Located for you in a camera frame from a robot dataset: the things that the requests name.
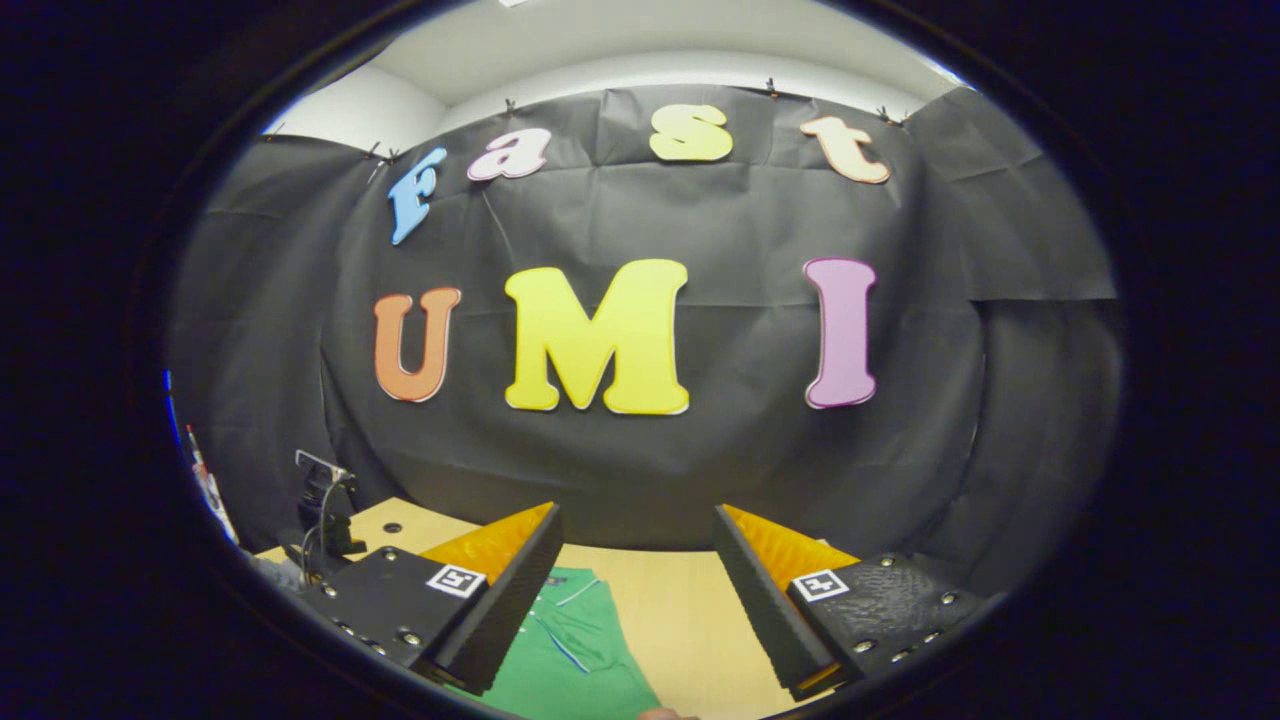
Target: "purple letter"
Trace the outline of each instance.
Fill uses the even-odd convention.
[[[810,407],[867,402],[876,378],[867,373],[867,292],[876,283],[870,265],[845,258],[817,258],[804,274],[818,288],[822,356],[818,379],[805,392]]]

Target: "green polo shirt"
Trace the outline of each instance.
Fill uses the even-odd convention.
[[[550,571],[493,688],[476,700],[529,720],[634,720],[660,707],[627,650],[608,584],[573,568]]]

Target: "white wall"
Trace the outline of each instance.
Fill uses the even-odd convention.
[[[444,105],[411,82],[365,64],[338,82],[294,102],[262,128],[369,150],[379,155],[408,150],[435,136]]]
[[[710,83],[763,90],[771,77],[780,92],[822,97],[870,113],[883,105],[895,119],[914,113],[932,100],[915,97],[859,76],[787,58],[721,51],[646,53],[559,68],[484,92],[449,108],[436,126],[435,135],[506,113],[507,97],[520,106],[577,92],[643,85]]]

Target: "black backdrop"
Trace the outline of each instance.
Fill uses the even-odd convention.
[[[664,163],[649,118],[726,113],[733,150]],[[799,126],[835,115],[891,167],[852,182]],[[547,167],[476,183],[489,140],[543,127]],[[430,213],[399,246],[388,190],[436,146]],[[865,404],[813,410],[817,295],[801,265],[868,263]],[[562,401],[512,410],[517,272],[552,265],[584,307],[623,264],[689,269],[677,295],[678,416]],[[372,503],[404,495],[492,521],[545,500],[568,542],[709,547],[730,502],[858,555],[920,550],[975,589],[1007,589],[1083,506],[1121,364],[1103,245],[1052,160],[970,90],[902,127],[823,100],[717,86],[620,88],[495,115],[380,164],[308,138],[259,141],[196,225],[174,281],[170,368],[183,423],[253,550],[293,527],[293,450],[337,457]],[[372,306],[458,287],[445,383],[401,402],[372,368]],[[422,356],[404,322],[402,356]],[[608,387],[607,372],[602,388]]]
[[[1263,209],[1275,178],[1258,151],[1271,129],[1257,92],[1275,72],[1274,5],[900,5],[1011,70],[1092,149],[1096,160],[1068,167],[1124,199],[1091,192],[1124,231],[1110,240],[1134,370],[1108,469],[1120,482],[1100,486],[1087,532],[1027,588],[1025,612],[997,624],[978,662],[954,657],[942,682],[910,675],[859,707],[947,719],[1271,715],[1274,619],[1258,602],[1266,585],[1252,580],[1268,566],[1276,507],[1258,471],[1274,410],[1258,392],[1271,369],[1256,332],[1274,307]],[[966,67],[922,24],[861,10],[970,79],[1005,83],[1004,100],[1046,119],[1010,94],[1007,76]],[[19,452],[0,506],[18,603],[3,620],[17,669],[6,707],[23,717],[448,716],[407,705],[401,684],[274,614],[276,596],[233,571],[198,496],[180,492],[168,420],[152,418],[160,395],[147,395],[146,421],[125,411],[141,387],[124,342],[138,238],[182,205],[169,191],[225,118],[370,6],[4,12],[6,77],[26,102],[6,146],[17,154],[6,172],[22,182],[3,199],[20,268],[13,337],[23,338],[9,438]],[[261,106],[246,132],[285,100]],[[1070,136],[1055,129],[1064,145]]]

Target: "table surface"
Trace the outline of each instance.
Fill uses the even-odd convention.
[[[402,529],[388,533],[383,528],[389,523]],[[357,512],[351,534],[370,548],[422,552],[476,527],[392,498]],[[282,561],[284,551],[259,557]],[[700,720],[753,720],[799,705],[778,685],[714,552],[566,544],[556,565],[589,568],[609,584],[631,655],[667,707]]]

